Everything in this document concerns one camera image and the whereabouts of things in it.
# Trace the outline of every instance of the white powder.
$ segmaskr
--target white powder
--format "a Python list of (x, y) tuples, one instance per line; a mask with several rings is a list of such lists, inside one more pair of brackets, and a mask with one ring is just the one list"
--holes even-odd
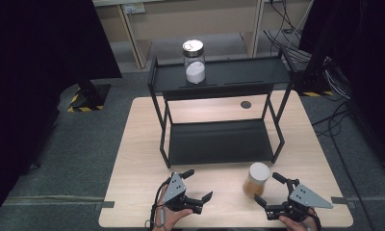
[(202, 62), (194, 62), (186, 69), (187, 80), (198, 84), (205, 79), (205, 65)]

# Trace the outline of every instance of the wooden table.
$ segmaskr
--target wooden table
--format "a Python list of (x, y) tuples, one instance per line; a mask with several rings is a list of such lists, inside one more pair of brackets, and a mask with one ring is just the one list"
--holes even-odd
[[(279, 105), (282, 97), (283, 91), (274, 91), (272, 103)], [(198, 121), (201, 118), (251, 118), (262, 112), (265, 98), (264, 95), (258, 95), (175, 102), (171, 106), (172, 115), (183, 121)], [(242, 101), (251, 102), (252, 107), (242, 108)], [(274, 148), (278, 138), (270, 116), (266, 117), (266, 125)], [(294, 91), (289, 97), (280, 126), (286, 143), (277, 162), (274, 165), (268, 164), (270, 172), (276, 171), (287, 178), (297, 178), (328, 201), (331, 201), (331, 196), (343, 197)], [(201, 198), (213, 191), (213, 198), (204, 205), (201, 215), (183, 218), (176, 227), (283, 227), (278, 220), (267, 220), (264, 209), (243, 192), (244, 179), (252, 163), (174, 166), (167, 169), (159, 150), (160, 136), (161, 127), (151, 98), (136, 98), (124, 129), (105, 197), (105, 202), (115, 204), (113, 208), (102, 209), (99, 218), (101, 226), (144, 227), (161, 183), (173, 171), (195, 169), (195, 175), (184, 180), (187, 186), (186, 195)], [(270, 177), (262, 195), (268, 204), (281, 204), (287, 196), (286, 185)], [(345, 204), (334, 204), (331, 210), (316, 211), (323, 227), (349, 227), (352, 224), (352, 216)]]

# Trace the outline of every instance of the shelf lower tier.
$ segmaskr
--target shelf lower tier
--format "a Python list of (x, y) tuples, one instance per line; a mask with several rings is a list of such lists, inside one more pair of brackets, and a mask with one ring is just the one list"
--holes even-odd
[(271, 161), (262, 119), (173, 124), (168, 160), (173, 165)]

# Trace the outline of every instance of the glass jar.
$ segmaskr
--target glass jar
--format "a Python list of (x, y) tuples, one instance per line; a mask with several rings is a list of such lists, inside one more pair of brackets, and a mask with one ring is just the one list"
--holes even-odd
[(188, 40), (183, 44), (184, 67), (187, 80), (198, 84), (205, 79), (204, 44), (200, 40)]
[(265, 183), (270, 176), (269, 168), (262, 163), (254, 163), (249, 168), (249, 173), (244, 181), (244, 192), (253, 198), (255, 194), (261, 195), (265, 189)]

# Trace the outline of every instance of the black metal shelf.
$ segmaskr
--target black metal shelf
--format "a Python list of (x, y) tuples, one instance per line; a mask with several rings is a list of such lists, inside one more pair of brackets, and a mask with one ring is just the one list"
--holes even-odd
[[(148, 87), (162, 126), (160, 151), (167, 167), (171, 165), (198, 165), (235, 162), (274, 163), (284, 144), (279, 127), (286, 101), (292, 89), (292, 78), (282, 62), (282, 55), (296, 72), (284, 48), (278, 56), (256, 59), (207, 62), (205, 81), (191, 84), (185, 77), (182, 64), (159, 65), (154, 58), (150, 68)], [(275, 84), (287, 83), (285, 95), (277, 114), (270, 102)], [(162, 114), (156, 94), (165, 100)], [(266, 94), (264, 111), (260, 118), (199, 123), (177, 123), (171, 117), (168, 101), (236, 97)], [(265, 113), (270, 110), (280, 143), (273, 153), (265, 127)], [(164, 149), (167, 121), (170, 122), (168, 156)]]
[(273, 158), (262, 119), (174, 123), (170, 134), (168, 160), (176, 166), (270, 161)]

